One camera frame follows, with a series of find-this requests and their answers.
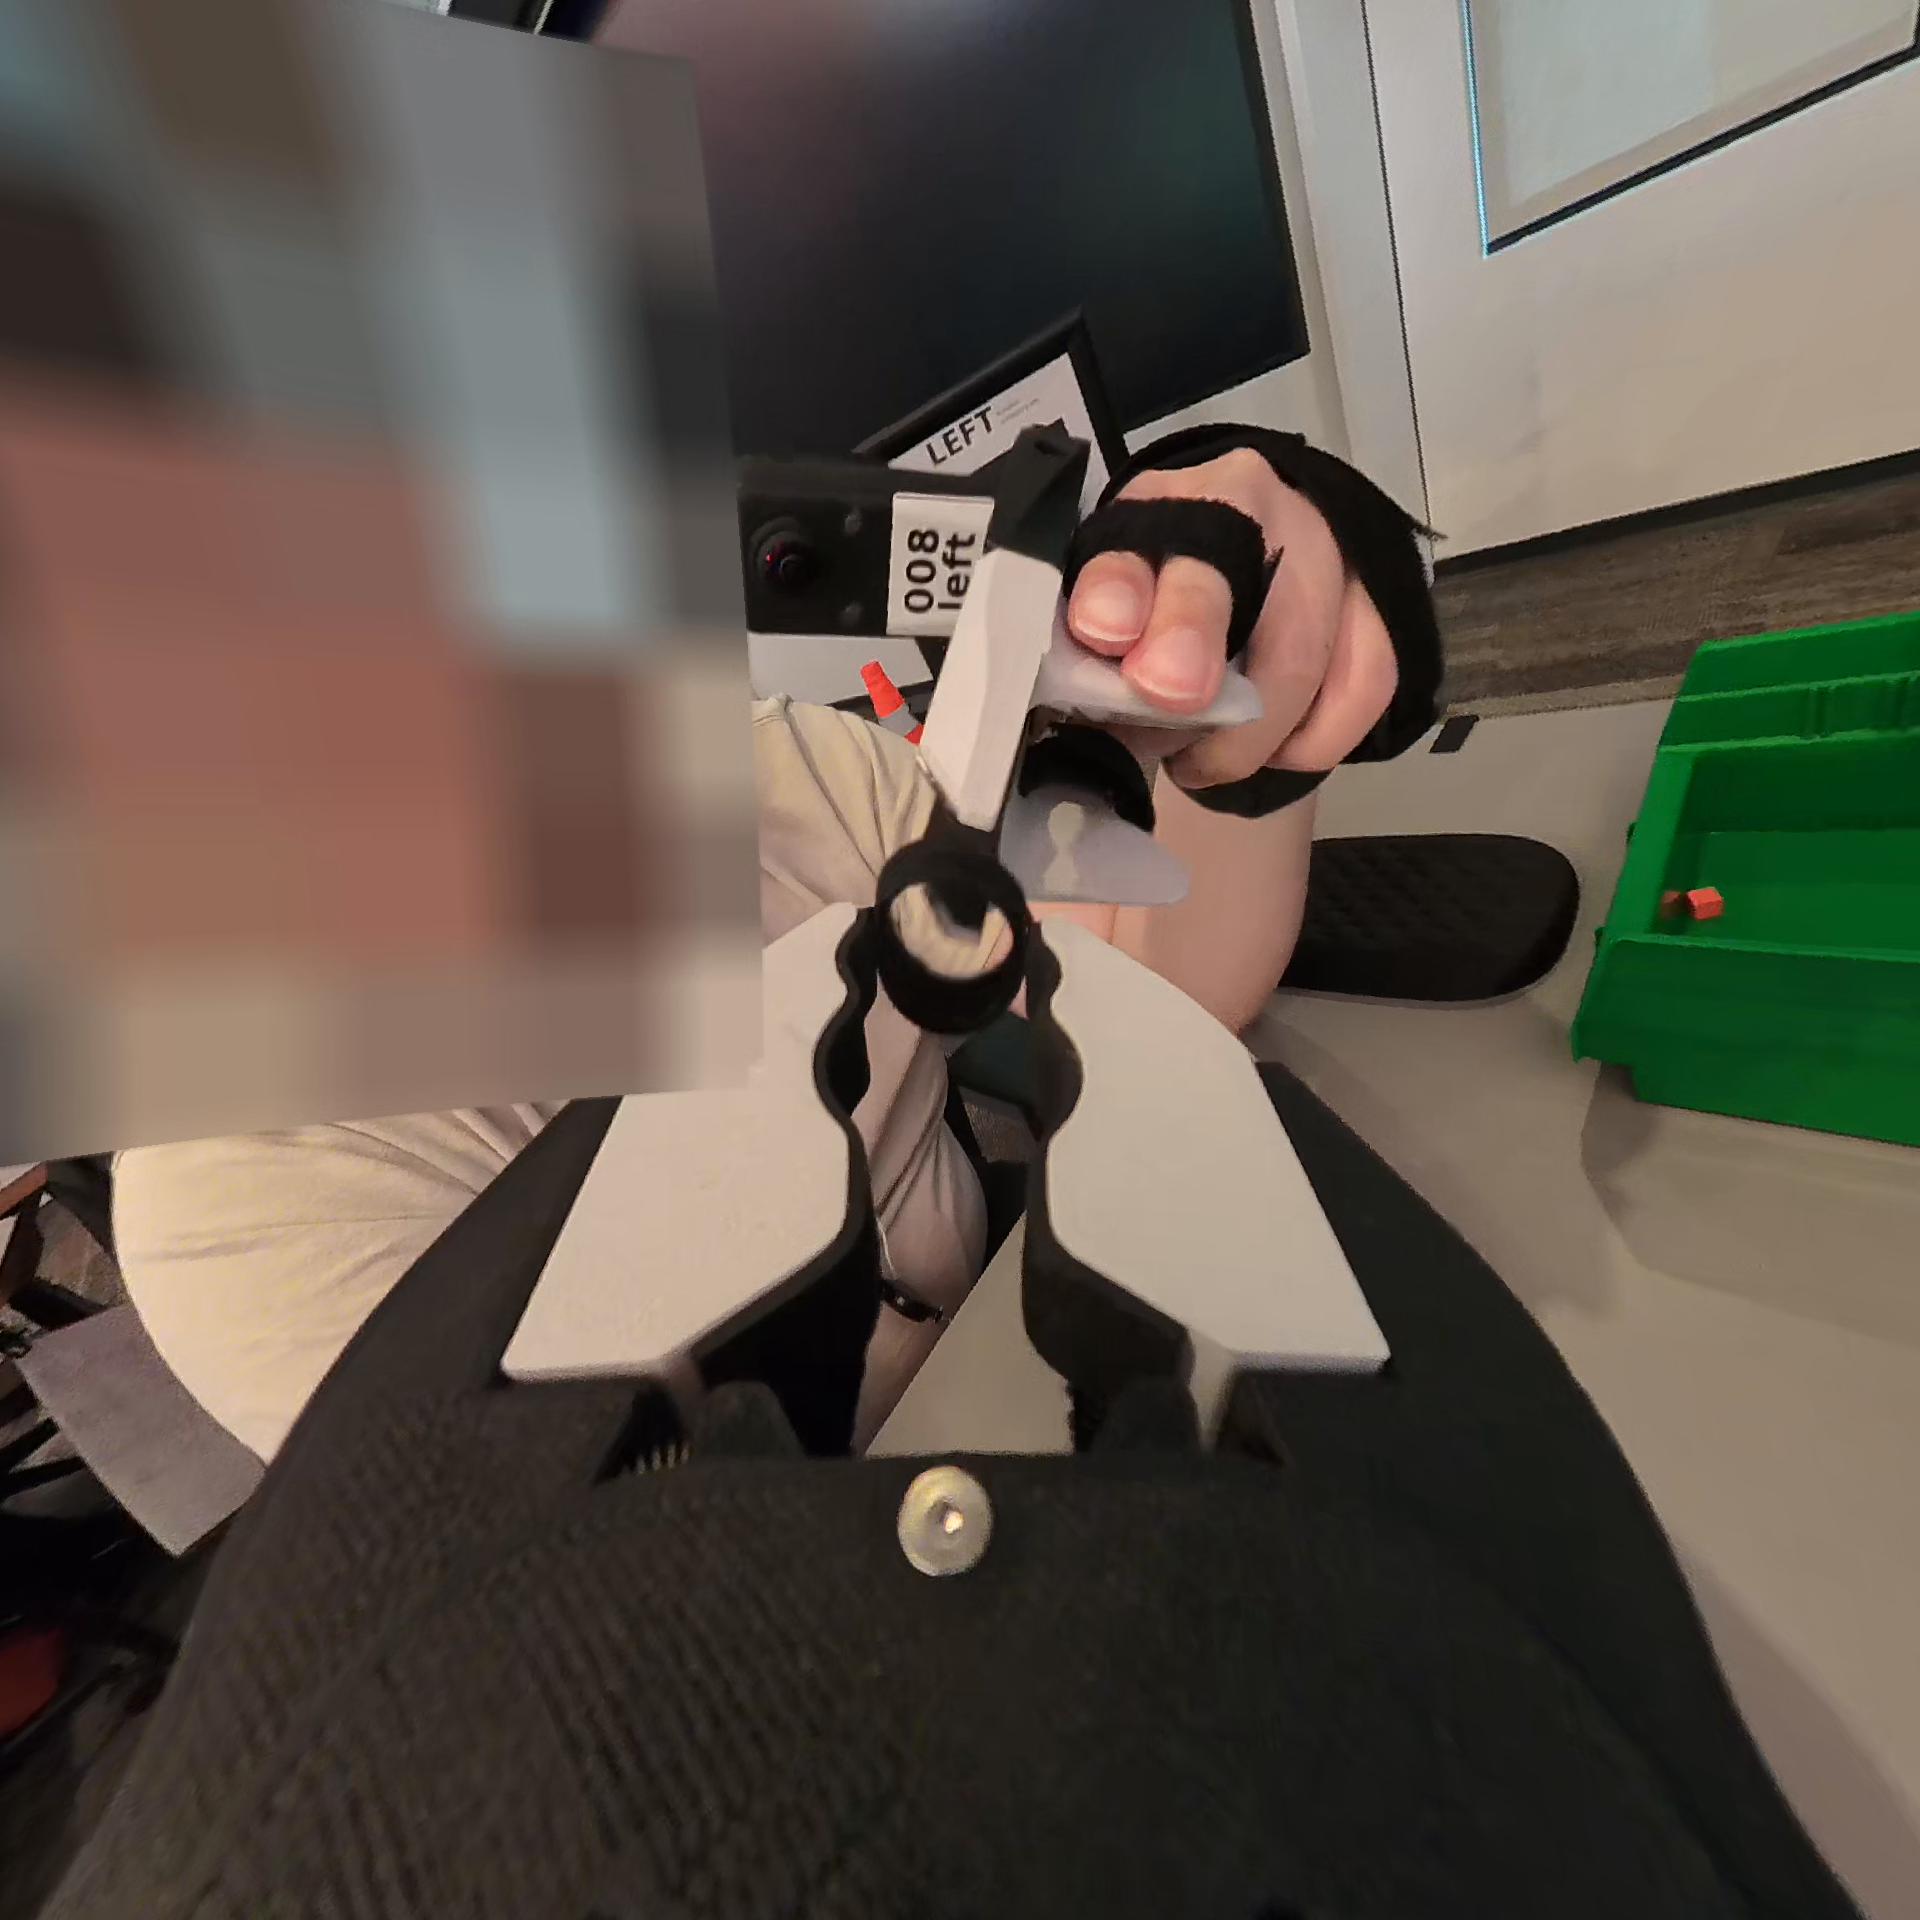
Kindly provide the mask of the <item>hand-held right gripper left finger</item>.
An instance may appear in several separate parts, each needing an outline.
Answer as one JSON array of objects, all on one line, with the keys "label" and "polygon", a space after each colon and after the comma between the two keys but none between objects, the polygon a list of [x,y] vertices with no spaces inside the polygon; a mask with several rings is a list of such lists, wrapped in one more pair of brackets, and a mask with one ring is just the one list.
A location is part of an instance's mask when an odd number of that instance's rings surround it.
[{"label": "hand-held right gripper left finger", "polygon": [[632,1377],[681,1413],[767,1386],[803,1449],[846,1455],[881,1311],[873,926],[831,905],[762,955],[740,1090],[623,1100],[504,1350],[518,1382]]}]

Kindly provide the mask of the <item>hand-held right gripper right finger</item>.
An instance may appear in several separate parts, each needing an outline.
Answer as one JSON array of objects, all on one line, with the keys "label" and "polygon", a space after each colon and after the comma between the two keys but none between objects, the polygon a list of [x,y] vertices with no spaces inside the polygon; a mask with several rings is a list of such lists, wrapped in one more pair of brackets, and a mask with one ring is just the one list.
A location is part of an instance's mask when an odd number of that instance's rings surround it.
[{"label": "hand-held right gripper right finger", "polygon": [[1140,1382],[1206,1439],[1254,1377],[1379,1377],[1391,1348],[1254,1053],[1092,932],[1026,949],[1040,1154],[1023,1316],[1087,1445]]}]

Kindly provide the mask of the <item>green plastic bin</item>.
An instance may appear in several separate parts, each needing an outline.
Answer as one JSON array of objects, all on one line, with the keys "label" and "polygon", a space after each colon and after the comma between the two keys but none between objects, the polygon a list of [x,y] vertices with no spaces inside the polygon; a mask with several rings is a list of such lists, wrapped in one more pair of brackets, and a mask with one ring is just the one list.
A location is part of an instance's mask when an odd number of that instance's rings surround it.
[{"label": "green plastic bin", "polygon": [[[1664,892],[1716,887],[1716,922]],[[1670,1109],[1919,1143],[1919,612],[1705,643],[1570,1026]]]}]

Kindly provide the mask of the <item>person's left forearm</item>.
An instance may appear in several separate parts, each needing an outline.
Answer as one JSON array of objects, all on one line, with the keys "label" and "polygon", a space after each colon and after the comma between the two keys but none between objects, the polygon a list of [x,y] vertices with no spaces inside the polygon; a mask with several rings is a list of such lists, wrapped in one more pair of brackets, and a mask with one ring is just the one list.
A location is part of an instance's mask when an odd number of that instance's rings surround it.
[{"label": "person's left forearm", "polygon": [[1239,1035],[1274,998],[1306,923],[1316,797],[1247,820],[1159,774],[1154,805],[1186,897],[1100,907],[1091,926]]}]

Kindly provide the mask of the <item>person's left hand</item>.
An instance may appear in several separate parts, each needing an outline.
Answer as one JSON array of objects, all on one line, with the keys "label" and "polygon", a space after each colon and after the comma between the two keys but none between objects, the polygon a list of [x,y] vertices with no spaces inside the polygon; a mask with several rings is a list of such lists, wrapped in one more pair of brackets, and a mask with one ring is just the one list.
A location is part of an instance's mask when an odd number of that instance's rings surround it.
[{"label": "person's left hand", "polygon": [[1191,716],[1235,666],[1260,717],[1167,759],[1201,810],[1281,817],[1345,762],[1387,762],[1438,714],[1431,531],[1338,455],[1198,425],[1116,470],[1074,535],[1067,633],[1154,716]]}]

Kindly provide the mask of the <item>person's beige clothing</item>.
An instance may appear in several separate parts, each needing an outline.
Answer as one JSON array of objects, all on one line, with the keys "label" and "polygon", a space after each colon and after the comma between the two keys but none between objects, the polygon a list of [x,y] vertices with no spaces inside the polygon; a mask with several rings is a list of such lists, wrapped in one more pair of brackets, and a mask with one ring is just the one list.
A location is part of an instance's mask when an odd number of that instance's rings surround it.
[{"label": "person's beige clothing", "polygon": [[[851,711],[755,706],[767,945],[828,905],[871,905],[936,802],[920,751]],[[943,1041],[879,993],[856,1109],[883,1274],[862,1378],[865,1449],[971,1294],[987,1205],[946,1121]],[[559,1118],[559,1102],[340,1121],[136,1147],[112,1158],[116,1261],[159,1356],[259,1459],[279,1451],[353,1335],[406,1271]]]}]

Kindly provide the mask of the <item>dark monitor screen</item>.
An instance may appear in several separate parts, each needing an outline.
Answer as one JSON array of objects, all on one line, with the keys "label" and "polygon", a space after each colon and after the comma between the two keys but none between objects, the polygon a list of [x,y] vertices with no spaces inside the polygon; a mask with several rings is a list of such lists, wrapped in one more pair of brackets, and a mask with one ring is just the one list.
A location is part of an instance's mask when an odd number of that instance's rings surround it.
[{"label": "dark monitor screen", "polygon": [[849,450],[1076,313],[1122,428],[1306,358],[1250,4],[695,4],[735,431]]}]

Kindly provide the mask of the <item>white door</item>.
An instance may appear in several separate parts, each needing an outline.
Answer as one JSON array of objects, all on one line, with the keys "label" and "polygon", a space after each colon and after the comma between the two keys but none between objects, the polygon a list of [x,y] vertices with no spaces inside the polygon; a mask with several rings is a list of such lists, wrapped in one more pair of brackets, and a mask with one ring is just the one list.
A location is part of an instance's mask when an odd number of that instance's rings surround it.
[{"label": "white door", "polygon": [[1447,557],[1916,452],[1916,4],[1363,17]]}]

